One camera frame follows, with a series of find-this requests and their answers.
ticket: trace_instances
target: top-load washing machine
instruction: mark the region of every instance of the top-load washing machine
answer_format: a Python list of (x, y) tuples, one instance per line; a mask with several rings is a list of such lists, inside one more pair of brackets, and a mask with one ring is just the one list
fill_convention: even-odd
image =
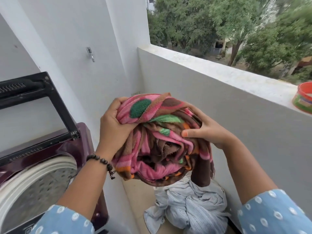
[[(47, 72), (0, 82), (0, 110), (44, 97), (66, 128), (0, 152), (0, 234), (29, 233), (94, 153), (89, 129), (73, 121)], [(102, 192), (91, 220), (98, 233), (108, 218)]]

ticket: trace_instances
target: balcony wall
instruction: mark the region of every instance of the balcony wall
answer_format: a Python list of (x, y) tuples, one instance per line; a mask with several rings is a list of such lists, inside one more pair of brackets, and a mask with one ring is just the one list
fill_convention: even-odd
[[(154, 45), (138, 52), (146, 93), (171, 92), (236, 134), (312, 218), (312, 116), (291, 104), (296, 86)], [(241, 203), (227, 161), (216, 147), (213, 157), (216, 180), (239, 226)]]

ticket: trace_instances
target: blue polka dot sleeve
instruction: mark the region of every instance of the blue polka dot sleeve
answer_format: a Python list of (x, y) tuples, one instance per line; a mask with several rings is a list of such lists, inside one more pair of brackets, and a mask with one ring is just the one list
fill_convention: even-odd
[(312, 222), (283, 190), (264, 192), (248, 201), (238, 217), (244, 234), (312, 234)]
[(92, 223), (79, 213), (52, 205), (30, 234), (93, 234)]

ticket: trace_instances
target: plastic tub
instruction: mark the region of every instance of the plastic tub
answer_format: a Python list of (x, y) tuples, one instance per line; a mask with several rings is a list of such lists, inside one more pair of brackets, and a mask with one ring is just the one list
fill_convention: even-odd
[(296, 108), (312, 114), (312, 82), (298, 85), (298, 92), (292, 102)]

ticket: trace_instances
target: fleece blanket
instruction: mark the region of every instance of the fleece blanket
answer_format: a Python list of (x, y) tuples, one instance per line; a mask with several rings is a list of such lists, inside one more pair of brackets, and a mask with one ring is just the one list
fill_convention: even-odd
[(201, 127), (201, 120), (188, 105), (170, 93), (139, 94), (123, 102), (117, 120), (138, 124), (112, 160), (124, 180), (140, 179), (161, 187), (193, 170), (192, 182), (200, 187), (210, 184), (215, 173), (210, 143), (181, 136), (184, 129)]

